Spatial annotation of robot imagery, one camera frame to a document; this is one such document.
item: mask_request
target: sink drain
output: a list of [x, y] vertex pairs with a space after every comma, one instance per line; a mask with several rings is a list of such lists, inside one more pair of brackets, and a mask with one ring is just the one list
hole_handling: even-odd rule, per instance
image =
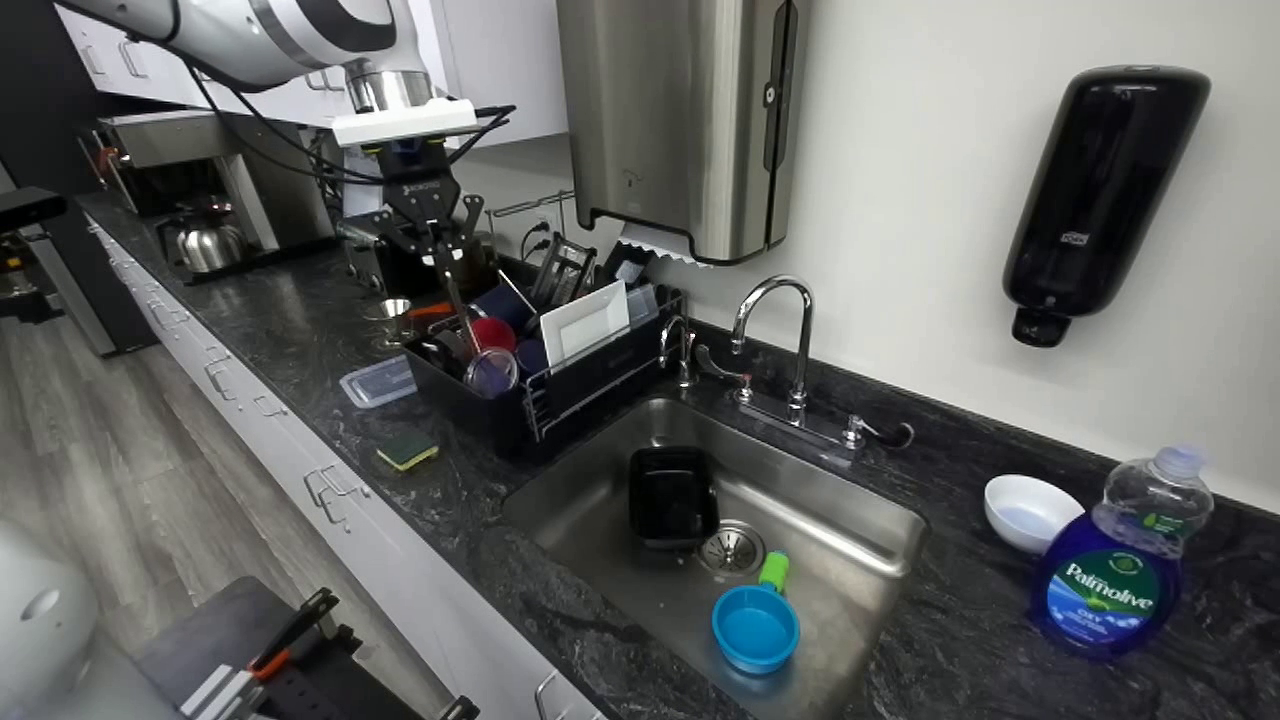
[[726, 522], [696, 558], [713, 572], [758, 572], [764, 559], [764, 539], [746, 522]]

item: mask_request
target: floor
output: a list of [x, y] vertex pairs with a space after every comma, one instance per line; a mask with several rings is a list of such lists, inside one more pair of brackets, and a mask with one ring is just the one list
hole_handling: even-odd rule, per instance
[[77, 559], [125, 654], [235, 575], [329, 586], [360, 664], [428, 718], [434, 678], [164, 350], [97, 361], [71, 321], [0, 321], [0, 522]]

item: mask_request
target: blue dish soap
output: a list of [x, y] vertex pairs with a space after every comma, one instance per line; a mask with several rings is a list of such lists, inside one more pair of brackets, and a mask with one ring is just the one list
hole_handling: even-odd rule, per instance
[[1031, 619], [1085, 658], [1145, 644], [1175, 610], [1189, 536], [1212, 517], [1201, 469], [1191, 449], [1122, 463], [1106, 502], [1045, 552]]

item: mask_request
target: paper towel dispenser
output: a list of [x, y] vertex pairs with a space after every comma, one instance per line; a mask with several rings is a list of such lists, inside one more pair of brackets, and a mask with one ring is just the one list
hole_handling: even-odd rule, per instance
[[706, 264], [788, 232], [802, 0], [561, 0], [578, 217]]
[[1052, 350], [1122, 294], [1205, 102], [1208, 79], [1180, 67], [1072, 79], [1008, 254], [1016, 339]]

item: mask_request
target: dark granite countertop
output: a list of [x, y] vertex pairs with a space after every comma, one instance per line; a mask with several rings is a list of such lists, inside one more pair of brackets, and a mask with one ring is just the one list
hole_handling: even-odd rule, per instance
[[[513, 619], [610, 718], [746, 718], [726, 693], [660, 648], [598, 589], [553, 563], [501, 522], [527, 486], [479, 440], [411, 395], [356, 411], [337, 379], [396, 350], [375, 305], [344, 278], [340, 254], [179, 286], [151, 235], [107, 200], [85, 210], [301, 420], [308, 420], [495, 611]], [[1031, 559], [983, 526], [983, 479], [1050, 478], [1098, 502], [1100, 457], [980, 420], [859, 378], [815, 374], [823, 395], [921, 430], [910, 452], [872, 452], [851, 478], [930, 522], [905, 601], [880, 633], [839, 718], [1275, 718], [1280, 711], [1280, 522], [1221, 502], [1191, 539], [1171, 624], [1126, 662], [1081, 662], [1037, 633]], [[440, 462], [387, 474], [372, 440], [428, 430]]]

